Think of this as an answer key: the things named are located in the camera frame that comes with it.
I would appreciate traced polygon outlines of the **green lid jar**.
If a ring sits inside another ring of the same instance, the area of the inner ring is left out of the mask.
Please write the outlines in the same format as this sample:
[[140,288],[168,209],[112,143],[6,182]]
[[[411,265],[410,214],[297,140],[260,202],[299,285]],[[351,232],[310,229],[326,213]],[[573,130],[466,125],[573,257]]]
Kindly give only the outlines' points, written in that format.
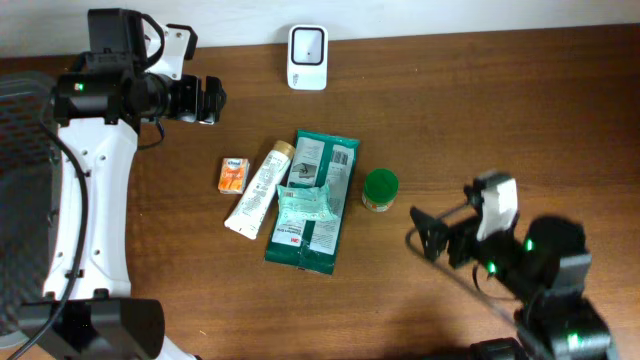
[[386,168],[372,170],[365,178],[362,201],[373,212],[385,212],[394,203],[399,191],[399,180]]

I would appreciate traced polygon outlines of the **small orange tissue pack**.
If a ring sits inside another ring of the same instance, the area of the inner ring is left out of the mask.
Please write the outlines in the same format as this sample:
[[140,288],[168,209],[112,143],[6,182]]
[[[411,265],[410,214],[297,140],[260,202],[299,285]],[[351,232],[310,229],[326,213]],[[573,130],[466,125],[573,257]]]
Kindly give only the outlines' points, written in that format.
[[249,175],[250,162],[245,158],[224,158],[218,182],[222,194],[242,194]]

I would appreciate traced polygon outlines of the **green white 3M package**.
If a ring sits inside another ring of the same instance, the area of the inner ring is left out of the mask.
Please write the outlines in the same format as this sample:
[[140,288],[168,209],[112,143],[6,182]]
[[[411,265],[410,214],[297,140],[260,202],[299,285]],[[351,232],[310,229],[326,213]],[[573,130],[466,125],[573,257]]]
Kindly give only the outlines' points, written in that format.
[[286,189],[327,186],[335,220],[279,220],[266,248],[265,260],[331,275],[339,249],[346,202],[355,172],[360,141],[300,130]]

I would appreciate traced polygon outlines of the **white tube gold cap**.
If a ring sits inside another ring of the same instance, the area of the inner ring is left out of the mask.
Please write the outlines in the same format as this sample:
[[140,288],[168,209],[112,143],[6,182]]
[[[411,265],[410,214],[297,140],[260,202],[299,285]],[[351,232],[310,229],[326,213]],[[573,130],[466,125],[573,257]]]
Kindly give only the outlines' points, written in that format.
[[295,147],[277,140],[249,182],[240,201],[224,221],[224,226],[251,240],[259,229],[295,154]]

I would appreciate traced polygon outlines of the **mint green wipes pack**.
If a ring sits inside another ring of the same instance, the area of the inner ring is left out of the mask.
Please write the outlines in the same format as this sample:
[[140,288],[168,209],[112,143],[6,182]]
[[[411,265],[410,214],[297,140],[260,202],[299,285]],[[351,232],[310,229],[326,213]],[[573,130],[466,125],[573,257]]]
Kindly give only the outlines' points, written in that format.
[[327,222],[338,218],[330,204],[330,187],[297,188],[277,186],[278,221]]

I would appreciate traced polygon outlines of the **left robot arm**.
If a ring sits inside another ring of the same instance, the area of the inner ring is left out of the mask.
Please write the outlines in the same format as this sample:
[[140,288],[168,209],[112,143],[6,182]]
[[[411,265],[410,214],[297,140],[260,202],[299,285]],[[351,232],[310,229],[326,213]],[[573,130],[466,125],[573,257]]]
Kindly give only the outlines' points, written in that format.
[[18,312],[26,346],[57,359],[183,359],[161,304],[135,299],[127,270],[127,190],[143,124],[213,125],[227,96],[183,73],[198,37],[122,8],[88,12],[90,48],[53,87],[44,133],[60,152],[57,227],[43,298]]

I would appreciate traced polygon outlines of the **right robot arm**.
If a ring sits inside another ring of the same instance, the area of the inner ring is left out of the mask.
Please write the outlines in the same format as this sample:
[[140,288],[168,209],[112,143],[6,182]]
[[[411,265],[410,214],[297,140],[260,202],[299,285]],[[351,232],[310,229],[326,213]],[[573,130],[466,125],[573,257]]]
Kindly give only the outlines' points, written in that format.
[[478,284],[463,283],[516,334],[455,349],[447,358],[618,358],[610,328],[584,295],[592,255],[583,226],[545,215],[518,240],[517,183],[504,172],[476,177],[464,194],[462,204],[438,216],[411,208],[413,227],[407,235],[420,238],[416,254],[450,279],[468,263],[484,268],[522,306],[508,314]]

